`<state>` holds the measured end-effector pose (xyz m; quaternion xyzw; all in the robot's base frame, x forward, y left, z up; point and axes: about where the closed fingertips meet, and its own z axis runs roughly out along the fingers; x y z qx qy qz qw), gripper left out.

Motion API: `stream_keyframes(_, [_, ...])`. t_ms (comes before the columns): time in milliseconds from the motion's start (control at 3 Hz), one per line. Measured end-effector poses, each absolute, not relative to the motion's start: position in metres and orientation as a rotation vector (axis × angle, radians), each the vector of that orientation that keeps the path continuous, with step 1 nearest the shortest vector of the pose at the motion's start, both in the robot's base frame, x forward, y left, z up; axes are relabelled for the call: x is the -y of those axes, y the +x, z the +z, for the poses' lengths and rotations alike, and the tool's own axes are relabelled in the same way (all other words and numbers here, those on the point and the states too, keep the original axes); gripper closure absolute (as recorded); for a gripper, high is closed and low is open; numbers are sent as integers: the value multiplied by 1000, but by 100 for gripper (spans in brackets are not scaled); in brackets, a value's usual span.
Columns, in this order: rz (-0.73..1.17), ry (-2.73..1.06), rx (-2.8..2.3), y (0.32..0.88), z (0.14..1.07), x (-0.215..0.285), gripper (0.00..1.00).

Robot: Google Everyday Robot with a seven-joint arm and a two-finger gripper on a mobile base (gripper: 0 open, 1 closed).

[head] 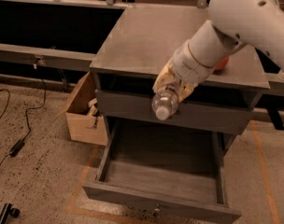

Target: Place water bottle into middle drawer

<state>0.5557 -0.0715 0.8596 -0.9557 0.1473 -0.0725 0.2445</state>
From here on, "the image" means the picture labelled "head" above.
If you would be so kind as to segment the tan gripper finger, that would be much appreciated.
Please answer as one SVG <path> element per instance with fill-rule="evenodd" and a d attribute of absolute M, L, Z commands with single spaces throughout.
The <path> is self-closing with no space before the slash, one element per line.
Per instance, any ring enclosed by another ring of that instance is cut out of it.
<path fill-rule="evenodd" d="M 178 101 L 180 103 L 184 101 L 187 97 L 189 97 L 194 92 L 197 86 L 198 86 L 197 83 L 188 83 L 185 81 L 181 81 L 179 83 L 179 89 L 178 89 Z"/>
<path fill-rule="evenodd" d="M 160 74 L 157 76 L 152 89 L 157 93 L 160 88 L 167 85 L 174 85 L 178 92 L 182 92 L 181 80 L 174 72 L 172 59 L 170 59 L 163 67 Z"/>

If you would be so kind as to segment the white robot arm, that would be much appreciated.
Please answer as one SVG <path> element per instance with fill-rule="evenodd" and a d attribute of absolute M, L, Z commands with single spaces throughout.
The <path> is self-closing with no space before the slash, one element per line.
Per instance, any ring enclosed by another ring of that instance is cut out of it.
<path fill-rule="evenodd" d="M 284 12 L 277 0 L 210 0 L 208 20 L 162 69 L 153 91 L 176 82 L 183 101 L 215 66 L 251 45 L 284 71 Z"/>

